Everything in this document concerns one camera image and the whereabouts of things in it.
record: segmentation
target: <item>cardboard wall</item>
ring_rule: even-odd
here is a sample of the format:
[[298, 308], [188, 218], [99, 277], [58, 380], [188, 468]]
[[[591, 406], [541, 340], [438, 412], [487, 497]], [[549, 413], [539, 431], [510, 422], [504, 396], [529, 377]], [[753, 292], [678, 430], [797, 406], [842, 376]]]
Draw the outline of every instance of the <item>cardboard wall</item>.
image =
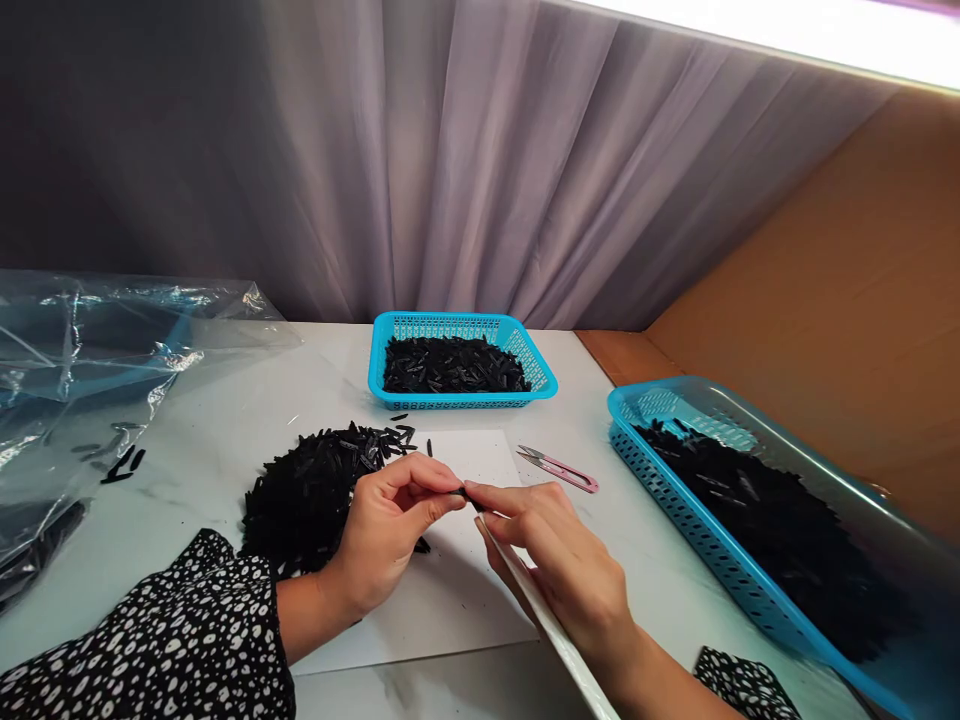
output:
[[894, 96], [647, 335], [960, 546], [960, 100]]

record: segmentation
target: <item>sleeve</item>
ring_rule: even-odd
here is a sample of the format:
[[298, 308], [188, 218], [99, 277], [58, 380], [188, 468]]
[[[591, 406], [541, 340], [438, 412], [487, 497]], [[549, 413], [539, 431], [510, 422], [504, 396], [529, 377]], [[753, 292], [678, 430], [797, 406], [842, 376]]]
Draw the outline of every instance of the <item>sleeve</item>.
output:
[[800, 720], [777, 676], [763, 663], [704, 647], [693, 675], [744, 717]]
[[203, 530], [96, 628], [0, 675], [0, 717], [296, 714], [269, 563]]

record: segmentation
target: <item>white paper sheet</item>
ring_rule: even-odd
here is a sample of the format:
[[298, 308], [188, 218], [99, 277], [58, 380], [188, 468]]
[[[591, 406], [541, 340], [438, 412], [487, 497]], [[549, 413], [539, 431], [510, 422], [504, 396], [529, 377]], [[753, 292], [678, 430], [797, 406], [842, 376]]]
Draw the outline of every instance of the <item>white paper sheet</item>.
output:
[[[501, 430], [417, 432], [413, 443], [458, 477], [519, 485]], [[429, 555], [414, 554], [400, 586], [363, 622], [308, 655], [294, 675], [466, 652], [537, 639], [510, 591], [487, 564], [471, 505], [449, 513], [424, 536]]]

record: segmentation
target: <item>clear plastic bag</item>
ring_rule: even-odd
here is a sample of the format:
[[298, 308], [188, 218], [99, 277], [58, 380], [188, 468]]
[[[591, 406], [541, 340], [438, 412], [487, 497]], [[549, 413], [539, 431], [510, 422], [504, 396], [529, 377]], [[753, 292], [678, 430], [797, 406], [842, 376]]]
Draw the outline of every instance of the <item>clear plastic bag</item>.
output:
[[300, 342], [251, 282], [0, 270], [0, 613], [179, 373]]

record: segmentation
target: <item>pink thread snips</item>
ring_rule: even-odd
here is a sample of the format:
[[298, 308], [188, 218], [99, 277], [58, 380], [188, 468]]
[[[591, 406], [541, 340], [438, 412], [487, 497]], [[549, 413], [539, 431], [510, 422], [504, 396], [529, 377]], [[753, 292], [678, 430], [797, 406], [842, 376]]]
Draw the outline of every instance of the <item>pink thread snips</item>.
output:
[[584, 492], [595, 493], [600, 489], [600, 486], [597, 485], [597, 481], [594, 480], [589, 475], [586, 475], [579, 470], [574, 470], [569, 465], [564, 465], [559, 460], [554, 460], [552, 457], [547, 457], [539, 450], [534, 450], [533, 448], [528, 448], [526, 445], [519, 446], [524, 452], [517, 452], [517, 455], [522, 457], [529, 463], [536, 465], [541, 470], [546, 470], [551, 475], [565, 480], [574, 487], [578, 487]]

